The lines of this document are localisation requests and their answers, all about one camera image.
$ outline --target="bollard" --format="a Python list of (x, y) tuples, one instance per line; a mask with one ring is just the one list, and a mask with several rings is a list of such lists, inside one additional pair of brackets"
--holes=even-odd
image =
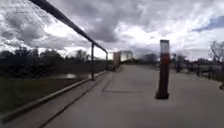
[(160, 40), (160, 76), (156, 99), (168, 99), (170, 47), (169, 40)]
[(212, 67), (209, 65), (209, 67), (208, 67), (208, 79), (211, 79), (211, 71), (212, 71)]

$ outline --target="paved path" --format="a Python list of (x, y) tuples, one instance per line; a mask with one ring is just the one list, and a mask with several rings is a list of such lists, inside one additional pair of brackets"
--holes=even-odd
[(223, 128), (220, 83), (170, 74), (169, 100), (155, 100), (159, 72), (124, 66), (46, 128)]

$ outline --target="concrete ledge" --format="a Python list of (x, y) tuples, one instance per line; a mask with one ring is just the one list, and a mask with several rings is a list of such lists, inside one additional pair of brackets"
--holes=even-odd
[[(98, 76), (100, 76), (100, 75), (102, 75), (102, 74), (104, 74), (106, 72), (107, 71), (102, 71), (100, 73), (97, 73), (95, 75), (95, 77), (98, 77)], [(13, 110), (13, 111), (3, 115), (0, 120), (2, 121), (3, 124), (7, 123), (7, 122), (15, 119), (16, 117), (18, 117), (20, 115), (23, 115), (23, 114), (29, 112), (30, 110), (32, 110), (34, 108), (37, 108), (38, 106), (40, 106), (40, 105), (50, 101), (51, 99), (56, 98), (56, 97), (60, 96), (61, 94), (65, 93), (65, 92), (67, 92), (67, 91), (69, 91), (69, 90), (71, 90), (71, 89), (73, 89), (75, 87), (78, 87), (78, 86), (80, 86), (80, 85), (82, 85), (82, 84), (84, 84), (84, 83), (86, 83), (86, 82), (88, 82), (90, 80), (91, 80), (91, 78), (84, 79), (84, 80), (79, 81), (79, 82), (77, 82), (75, 84), (72, 84), (72, 85), (70, 85), (68, 87), (65, 87), (65, 88), (63, 88), (63, 89), (61, 89), (59, 91), (51, 93), (51, 94), (49, 94), (49, 95), (47, 95), (47, 96), (45, 96), (43, 98), (40, 98), (40, 99), (38, 99), (36, 101), (28, 103), (28, 104), (26, 104), (26, 105), (24, 105), (24, 106), (22, 106), (22, 107), (20, 107), (18, 109), (15, 109), (15, 110)]]

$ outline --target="railing post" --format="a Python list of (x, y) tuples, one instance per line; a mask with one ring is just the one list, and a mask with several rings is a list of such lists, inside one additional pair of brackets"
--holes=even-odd
[(198, 64), (198, 67), (197, 67), (197, 76), (199, 77), (200, 76), (200, 65)]
[(94, 81), (94, 43), (91, 43), (91, 78)]

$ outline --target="sky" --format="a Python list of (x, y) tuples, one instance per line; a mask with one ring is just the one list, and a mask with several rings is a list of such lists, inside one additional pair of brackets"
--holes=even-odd
[[(47, 0), (108, 51), (172, 53), (208, 58), (211, 41), (224, 41), (224, 0)], [(28, 0), (0, 0), (0, 50), (56, 49), (72, 56), (90, 43)], [(100, 49), (97, 56), (104, 56)]]

